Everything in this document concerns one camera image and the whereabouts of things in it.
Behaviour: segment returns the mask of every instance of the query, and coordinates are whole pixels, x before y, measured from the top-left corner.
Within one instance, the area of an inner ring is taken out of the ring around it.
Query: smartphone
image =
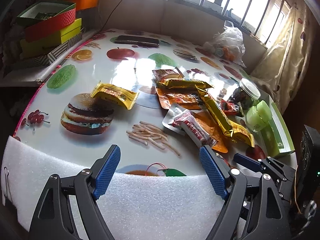
[[[116,38],[115,43],[133,44],[145,47],[159,47],[159,40],[137,36],[120,35]]]

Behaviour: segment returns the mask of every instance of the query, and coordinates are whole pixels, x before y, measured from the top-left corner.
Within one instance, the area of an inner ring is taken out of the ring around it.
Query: plastic bag
[[[217,57],[233,61],[245,67],[242,56],[245,53],[242,32],[233,26],[233,22],[225,21],[225,31],[218,33],[212,41],[207,41],[203,47]]]

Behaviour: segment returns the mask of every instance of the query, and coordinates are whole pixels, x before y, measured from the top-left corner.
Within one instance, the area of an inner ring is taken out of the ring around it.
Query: striped box
[[[82,39],[82,33],[80,32],[76,36],[72,37],[70,40],[66,41],[65,43],[55,48],[49,54],[18,61],[10,65],[10,68],[11,70],[17,70],[17,69],[30,68],[30,67],[50,66],[68,49],[70,49],[76,43],[81,41],[81,39]]]

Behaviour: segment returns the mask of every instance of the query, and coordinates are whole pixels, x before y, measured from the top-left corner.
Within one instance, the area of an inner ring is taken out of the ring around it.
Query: metal bolt
[[[90,173],[90,169],[84,169],[80,172],[82,175],[88,175]]]
[[[240,174],[240,171],[239,171],[238,169],[232,169],[232,170],[231,170],[231,173],[232,173],[233,175],[239,175],[239,174]]]
[[[270,175],[266,174],[266,173],[263,174],[263,178],[266,179],[266,180],[270,180],[271,179]]]
[[[50,176],[50,179],[51,180],[55,180],[55,179],[57,179],[58,178],[58,174],[52,174],[51,176]]]

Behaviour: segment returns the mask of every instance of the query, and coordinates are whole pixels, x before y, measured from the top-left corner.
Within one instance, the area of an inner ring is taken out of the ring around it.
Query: orange container
[[[98,0],[65,0],[76,3],[76,11],[96,7]]]

